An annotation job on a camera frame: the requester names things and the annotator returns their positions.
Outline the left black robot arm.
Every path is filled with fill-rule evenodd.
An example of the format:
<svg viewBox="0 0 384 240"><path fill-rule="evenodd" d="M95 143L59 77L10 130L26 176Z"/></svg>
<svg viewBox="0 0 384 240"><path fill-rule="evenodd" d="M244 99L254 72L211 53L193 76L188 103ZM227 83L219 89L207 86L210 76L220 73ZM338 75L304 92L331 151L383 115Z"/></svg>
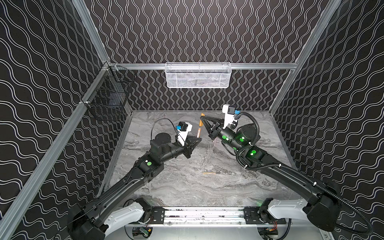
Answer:
<svg viewBox="0 0 384 240"><path fill-rule="evenodd" d="M201 138L187 136L182 146L171 142L171 136L160 133L150 141L151 148L141 156L131 170L115 185L86 205L76 204L68 211L67 231L73 240L103 240L110 227L108 216L135 191L155 178L164 163L184 155L190 158Z"/></svg>

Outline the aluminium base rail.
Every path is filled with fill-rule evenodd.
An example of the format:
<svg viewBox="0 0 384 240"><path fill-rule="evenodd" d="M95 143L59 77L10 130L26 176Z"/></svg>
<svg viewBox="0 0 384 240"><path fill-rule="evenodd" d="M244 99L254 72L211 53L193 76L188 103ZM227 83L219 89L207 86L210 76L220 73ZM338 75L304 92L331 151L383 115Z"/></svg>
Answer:
<svg viewBox="0 0 384 240"><path fill-rule="evenodd" d="M272 220L263 220L258 207L151 207L145 210L140 204L131 205L112 212L102 222L107 231L112 232L123 226L159 225L163 227L196 226L261 226L284 225L288 219L307 222L305 215L299 215L298 208L288 216L288 206L282 206L283 215L275 215Z"/></svg>

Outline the tan pen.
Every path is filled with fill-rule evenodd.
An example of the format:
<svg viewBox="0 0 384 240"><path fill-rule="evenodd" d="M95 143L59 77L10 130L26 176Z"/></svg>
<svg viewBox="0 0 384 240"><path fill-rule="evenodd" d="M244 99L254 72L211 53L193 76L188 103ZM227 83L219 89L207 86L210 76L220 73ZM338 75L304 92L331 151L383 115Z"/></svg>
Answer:
<svg viewBox="0 0 384 240"><path fill-rule="evenodd" d="M203 175L221 175L221 172L202 172Z"/></svg>

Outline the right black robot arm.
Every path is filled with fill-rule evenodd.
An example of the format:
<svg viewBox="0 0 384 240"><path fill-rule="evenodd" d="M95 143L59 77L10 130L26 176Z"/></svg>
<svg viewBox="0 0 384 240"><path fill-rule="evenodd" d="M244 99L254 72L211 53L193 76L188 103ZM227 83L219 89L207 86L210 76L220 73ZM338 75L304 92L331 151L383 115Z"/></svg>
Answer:
<svg viewBox="0 0 384 240"><path fill-rule="evenodd" d="M300 195L297 201L267 198L254 216L263 223L280 219L307 220L315 227L331 232L338 227L342 201L336 190L323 182L311 179L278 161L257 147L260 127L249 113L242 112L229 119L202 116L201 122L212 140L221 139L223 146L235 156L246 170L260 172Z"/></svg>

